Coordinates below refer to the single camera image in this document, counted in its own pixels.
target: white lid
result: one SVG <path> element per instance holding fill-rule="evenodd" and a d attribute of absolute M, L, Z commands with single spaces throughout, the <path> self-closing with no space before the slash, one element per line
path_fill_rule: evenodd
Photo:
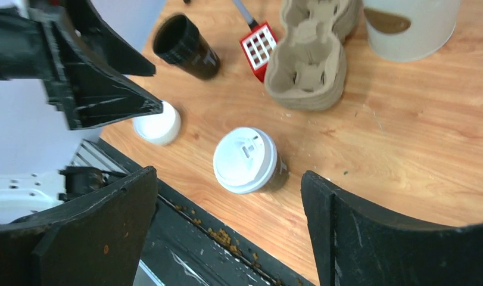
<path fill-rule="evenodd" d="M 220 140 L 213 154 L 218 182 L 237 194 L 260 189 L 276 167 L 277 151 L 271 137 L 256 128 L 236 128 Z"/>
<path fill-rule="evenodd" d="M 171 143 L 180 133 L 182 124 L 180 114 L 166 101 L 163 101 L 163 112 L 133 119 L 136 133 L 143 139 L 157 145 Z"/>

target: black paper cup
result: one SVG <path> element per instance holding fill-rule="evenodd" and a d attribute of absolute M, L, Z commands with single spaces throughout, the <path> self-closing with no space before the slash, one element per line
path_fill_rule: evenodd
<path fill-rule="evenodd" d="M 220 68 L 219 56 L 184 14 L 172 15 L 159 27 L 153 50 L 168 64 L 202 80 L 215 77 Z"/>

